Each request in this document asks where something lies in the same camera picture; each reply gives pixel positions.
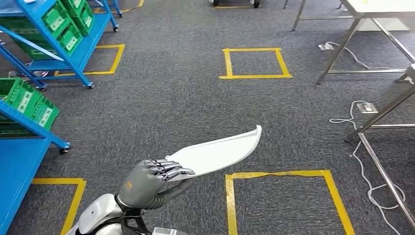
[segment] label on crate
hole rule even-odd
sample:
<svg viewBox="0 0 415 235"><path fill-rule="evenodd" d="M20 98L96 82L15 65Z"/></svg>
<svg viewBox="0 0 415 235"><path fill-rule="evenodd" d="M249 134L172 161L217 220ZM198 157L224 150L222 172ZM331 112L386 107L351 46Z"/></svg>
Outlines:
<svg viewBox="0 0 415 235"><path fill-rule="evenodd" d="M29 104L30 98L32 98L33 93L32 92L25 92L22 101L20 102L20 105L17 110L19 112L24 113L24 111L27 108L27 105Z"/></svg>
<svg viewBox="0 0 415 235"><path fill-rule="evenodd" d="M43 114L43 117L39 122L39 125L41 127L44 127L46 125L47 121L49 120L50 115L52 114L52 111L53 111L53 109L46 108L46 112L45 112L45 114Z"/></svg>
<svg viewBox="0 0 415 235"><path fill-rule="evenodd" d="M75 8L78 8L81 2L82 0L73 0L73 5L75 6Z"/></svg>
<svg viewBox="0 0 415 235"><path fill-rule="evenodd" d="M66 45L67 50L72 50L73 46L76 44L78 39L76 37L73 37L70 42Z"/></svg>
<svg viewBox="0 0 415 235"><path fill-rule="evenodd" d="M91 22L92 22L92 17L91 16L88 16L85 19L85 24L87 25L88 28L91 26Z"/></svg>
<svg viewBox="0 0 415 235"><path fill-rule="evenodd" d="M62 17L58 17L55 22L53 22L53 24L50 26L50 29L52 29L52 31L55 31L59 28L59 26L61 26L61 24L64 22L64 18Z"/></svg>

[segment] white table top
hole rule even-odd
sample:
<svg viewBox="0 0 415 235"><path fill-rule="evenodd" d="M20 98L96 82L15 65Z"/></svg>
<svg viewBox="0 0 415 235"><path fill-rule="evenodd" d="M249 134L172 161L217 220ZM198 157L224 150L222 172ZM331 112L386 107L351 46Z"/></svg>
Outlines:
<svg viewBox="0 0 415 235"><path fill-rule="evenodd" d="M415 18L415 0L341 0L354 17Z"/></svg>

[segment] caster wheel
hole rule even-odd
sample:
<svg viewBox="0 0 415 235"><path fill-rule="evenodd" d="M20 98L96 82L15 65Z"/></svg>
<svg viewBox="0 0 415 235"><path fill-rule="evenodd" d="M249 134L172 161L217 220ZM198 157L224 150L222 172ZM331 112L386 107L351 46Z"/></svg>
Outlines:
<svg viewBox="0 0 415 235"><path fill-rule="evenodd" d="M59 153L60 154L65 154L65 153L69 153L70 148L61 148L59 149Z"/></svg>

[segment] yellow tape square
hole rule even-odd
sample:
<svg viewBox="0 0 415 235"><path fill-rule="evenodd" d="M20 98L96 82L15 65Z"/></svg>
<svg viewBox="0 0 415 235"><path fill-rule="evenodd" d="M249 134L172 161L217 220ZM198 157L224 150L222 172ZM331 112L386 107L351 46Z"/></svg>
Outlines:
<svg viewBox="0 0 415 235"><path fill-rule="evenodd" d="M32 180L34 185L77 185L75 195L69 207L68 214L66 216L64 225L62 227L60 235L65 235L72 227L73 221L76 216L76 212L81 202L82 194L85 190L87 181L82 178L34 178Z"/></svg>
<svg viewBox="0 0 415 235"><path fill-rule="evenodd" d="M292 78L288 72L287 66L285 65L284 59L282 58L281 48L270 47L270 48L225 48L222 50L225 56L226 64L226 76L219 76L220 79L241 79L241 78ZM281 68L282 74L264 74L264 75L233 75L231 52L232 51L275 51L277 62Z"/></svg>
<svg viewBox="0 0 415 235"><path fill-rule="evenodd" d="M115 56L115 59L113 61L113 64L111 65L111 68L109 71L95 71L95 72L85 72L84 75L104 75L104 74L114 74L116 71L116 68L118 67L118 64L121 60L121 56L124 52L125 44L118 44L118 45L101 45L96 46L95 49L101 49L101 48L117 48L117 53ZM59 73L59 71L55 71L55 76L72 76L75 75L74 73Z"/></svg>
<svg viewBox="0 0 415 235"><path fill-rule="evenodd" d="M354 235L354 230L351 225L351 221L347 215L346 209L343 205L342 199L339 192L337 191L336 185L333 180L333 176L330 170L298 170L298 171L284 171L276 173L263 173L263 172L242 172L234 173L231 175L225 175L225 187L226 187L226 203L228 213L228 233L229 235L237 235L236 225L236 207L235 207L235 193L233 188L234 179L250 179L256 177L262 177L267 175L298 175L298 176L323 176L328 186L328 190L333 199L334 205L336 206L337 213L345 229L346 235Z"/></svg>
<svg viewBox="0 0 415 235"><path fill-rule="evenodd" d="M135 6L135 7L133 7L133 8L129 8L129 9L125 9L125 10L121 10L121 12L129 12L129 11L131 11L131 10L133 10L133 9L136 9L136 8L139 8L139 7L142 7L142 5L144 4L144 0L139 0L138 1L138 4L137 4L137 6ZM104 9L102 8L102 7L96 7L94 10L93 10L93 12L94 13L104 13L105 11L104 11Z"/></svg>

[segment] blue shelving cart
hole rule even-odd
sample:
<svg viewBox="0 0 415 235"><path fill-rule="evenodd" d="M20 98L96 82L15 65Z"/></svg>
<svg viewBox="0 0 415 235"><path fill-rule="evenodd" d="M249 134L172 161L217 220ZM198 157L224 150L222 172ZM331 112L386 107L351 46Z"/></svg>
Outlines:
<svg viewBox="0 0 415 235"><path fill-rule="evenodd" d="M109 21L111 21L113 25L114 32L118 32L118 24L115 22L107 0L97 0L97 2L100 3L99 6L103 8L104 13L94 14L95 21L92 25L90 34L83 37L81 43L72 55L68 55L42 22L42 16L56 3L56 1L57 0L36 0L31 3L25 3L24 0L1 0L0 17L27 17L37 28L39 33L44 37L44 39L55 49L57 55L50 53L46 49L32 43L31 41L1 25L0 30L4 33L52 58L47 60L33 60L29 66L25 66L24 63L20 62L17 57L10 53L3 45L0 45L0 53L14 66L16 66L16 68L25 73L41 91L46 90L46 84L43 83L42 80L50 79L79 79L84 86L92 89L95 85L83 74L83 70ZM37 77L33 74L34 71L59 70L70 70L73 71L75 75Z"/></svg>
<svg viewBox="0 0 415 235"><path fill-rule="evenodd" d="M36 135L30 138L0 139L0 235L4 235L50 144L58 146L60 153L67 153L70 143L1 100L0 114Z"/></svg>

